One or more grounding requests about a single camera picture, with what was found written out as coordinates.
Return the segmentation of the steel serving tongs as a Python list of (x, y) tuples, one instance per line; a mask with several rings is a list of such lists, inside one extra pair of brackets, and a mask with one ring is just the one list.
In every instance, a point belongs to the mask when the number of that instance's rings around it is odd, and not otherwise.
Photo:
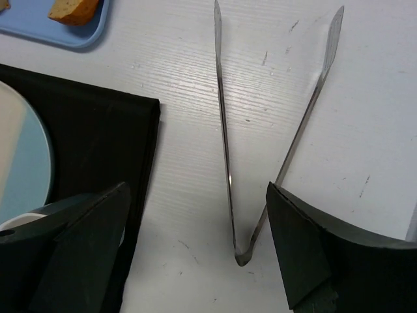
[[(313, 90), (312, 96), (308, 102), (306, 110), (302, 116), (301, 122), (296, 130), (295, 136), (291, 142), (290, 148), (285, 156), (283, 164), (281, 165), (278, 176), (275, 180), (275, 184), (280, 186), (283, 183), (284, 177), (289, 169), (291, 161), (296, 153), (296, 149), (301, 140), (301, 137), (306, 129), (309, 118), (312, 114), (312, 111), (317, 103), (319, 95), (323, 90), (325, 81), (327, 79), (328, 73), (332, 67), (332, 64), (336, 58), (336, 52), (338, 49), (339, 38), (341, 34), (341, 28), (343, 23), (343, 17), (345, 13), (345, 7), (342, 5), (338, 11), (335, 13), (334, 17), (328, 28), (328, 35), (326, 41), (326, 49), (324, 53), (323, 66), (321, 73)], [(216, 60), (216, 77), (218, 84), (218, 102), (220, 109), (220, 123), (222, 130), (222, 141), (223, 141), (223, 155), (225, 162), (225, 175), (226, 175), (226, 185), (227, 185), (227, 198), (228, 198), (228, 208), (231, 219), (231, 229), (232, 229), (232, 241), (234, 248), (234, 257), (235, 261), (240, 267), (246, 266), (253, 257), (253, 252), (255, 250), (255, 245), (261, 234), (263, 226), (265, 224), (266, 218), (268, 216), (267, 207), (263, 208), (259, 221), (256, 224), (256, 227), (250, 237), (250, 242), (248, 249), (245, 252), (240, 252), (237, 246), (237, 238), (235, 231), (235, 219), (234, 219), (234, 209), (233, 209), (233, 196), (232, 196), (232, 173), (230, 165), (230, 154), (229, 154), (229, 140), (227, 133), (227, 116), (225, 108), (225, 96), (223, 88), (223, 71), (222, 71), (222, 13), (220, 9), (219, 2), (214, 2), (214, 46), (215, 46), (215, 60)]]

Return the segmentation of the blue plastic tray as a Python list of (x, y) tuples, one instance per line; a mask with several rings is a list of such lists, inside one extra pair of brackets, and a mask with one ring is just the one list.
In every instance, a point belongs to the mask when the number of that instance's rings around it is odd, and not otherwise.
[(53, 1), (10, 1), (1, 11), (1, 32), (70, 50), (92, 45), (102, 34), (109, 1), (99, 1), (92, 20), (85, 25), (69, 26), (48, 18)]

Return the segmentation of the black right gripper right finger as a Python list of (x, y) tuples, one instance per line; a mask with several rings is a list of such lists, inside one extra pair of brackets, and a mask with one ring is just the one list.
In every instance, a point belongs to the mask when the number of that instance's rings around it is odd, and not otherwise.
[(415, 243), (349, 224), (274, 184), (266, 204), (292, 311), (416, 311)]

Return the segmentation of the black cloth placemat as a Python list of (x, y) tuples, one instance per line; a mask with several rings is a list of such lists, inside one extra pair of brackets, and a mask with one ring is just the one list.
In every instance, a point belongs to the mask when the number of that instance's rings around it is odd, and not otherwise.
[(152, 170), (159, 101), (7, 65), (1, 66), (1, 82), (32, 105), (53, 149), (50, 195), (28, 213), (53, 214), (119, 183), (130, 187), (130, 209), (99, 311), (118, 312)]

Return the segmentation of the teal ceramic mug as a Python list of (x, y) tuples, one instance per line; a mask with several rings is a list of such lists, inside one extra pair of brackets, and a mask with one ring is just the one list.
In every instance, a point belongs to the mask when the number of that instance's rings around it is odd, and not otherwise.
[(74, 207), (54, 214), (24, 213), (1, 225), (1, 231), (14, 230), (15, 239), (40, 235), (60, 234), (62, 231), (80, 231), (87, 240), (105, 239), (119, 244), (127, 214), (120, 210), (91, 209), (80, 211)]

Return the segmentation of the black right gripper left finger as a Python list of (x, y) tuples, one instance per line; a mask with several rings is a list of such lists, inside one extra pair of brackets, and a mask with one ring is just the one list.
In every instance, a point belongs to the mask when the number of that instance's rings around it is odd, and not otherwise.
[(1, 231), (1, 311), (99, 312), (129, 209), (119, 183)]

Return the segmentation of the brown bread slice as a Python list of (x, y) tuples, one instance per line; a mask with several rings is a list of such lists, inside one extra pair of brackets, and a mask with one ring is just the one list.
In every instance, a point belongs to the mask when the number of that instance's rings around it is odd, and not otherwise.
[(56, 0), (48, 18), (64, 25), (85, 25), (96, 12), (99, 0)]

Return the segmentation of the cream and blue plate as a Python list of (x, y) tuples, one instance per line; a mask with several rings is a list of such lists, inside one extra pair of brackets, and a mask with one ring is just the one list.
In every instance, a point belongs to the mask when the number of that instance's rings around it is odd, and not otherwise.
[(53, 181), (53, 149), (32, 105), (1, 82), (1, 222), (42, 207)]

